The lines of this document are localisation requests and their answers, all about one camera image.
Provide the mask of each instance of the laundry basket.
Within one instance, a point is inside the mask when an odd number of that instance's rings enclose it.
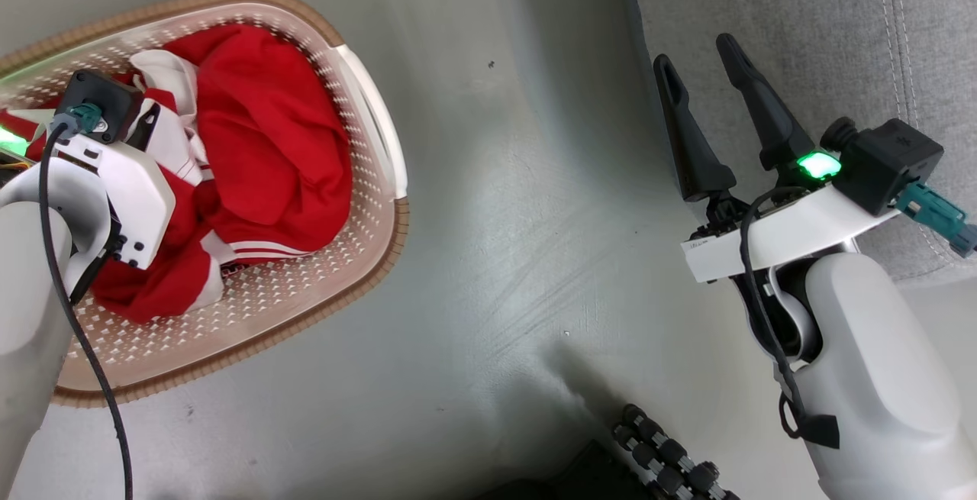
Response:
[[[390,272],[408,232],[406,169],[393,121],[363,63],[298,0],[174,0],[78,27],[0,58],[0,109],[43,106],[76,69],[122,73],[129,56],[221,24],[254,24],[294,44],[331,91],[350,139],[353,201],[329,246],[224,279],[224,298],[140,326],[90,295],[76,308],[119,402],[185,384],[259,353],[362,297]],[[53,401],[103,406],[73,341]]]

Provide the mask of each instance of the gray fabric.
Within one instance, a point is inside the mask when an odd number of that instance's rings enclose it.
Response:
[[[715,38],[735,35],[817,142],[841,116],[860,127],[899,117],[946,148],[930,184],[977,211],[977,0],[636,0],[649,55],[669,54],[719,158],[754,198],[774,184]],[[907,218],[859,237],[903,285],[977,276]]]

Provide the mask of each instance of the green light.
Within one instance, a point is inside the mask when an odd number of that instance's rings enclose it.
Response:
[[[27,153],[27,139],[21,138],[20,136],[13,135],[9,131],[5,131],[0,127],[0,149],[4,149],[18,156],[24,156]]]
[[[838,159],[828,153],[817,151],[797,159],[797,166],[802,167],[804,173],[813,179],[827,179],[828,176],[841,172],[841,163]]]

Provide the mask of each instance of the gray floor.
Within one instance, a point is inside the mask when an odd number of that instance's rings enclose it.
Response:
[[[6,52],[154,0],[0,0]],[[123,407],[137,497],[464,498],[569,461],[622,402],[752,500],[821,498],[659,151],[621,0],[306,0],[401,131],[411,236],[362,301]],[[52,407],[13,498],[121,497],[108,413]]]

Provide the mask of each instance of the white basket handle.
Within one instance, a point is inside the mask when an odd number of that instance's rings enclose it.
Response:
[[[395,197],[404,198],[408,196],[408,166],[404,162],[404,151],[401,149],[401,139],[397,136],[397,128],[394,127],[394,120],[390,118],[390,111],[387,104],[380,96],[380,90],[376,89],[373,78],[370,78],[363,62],[353,51],[343,44],[336,48],[340,57],[349,66],[350,71],[356,78],[356,83],[360,85],[366,104],[376,122],[377,131],[380,132],[380,139],[383,141],[387,158],[390,159],[391,167],[394,170],[394,190]]]

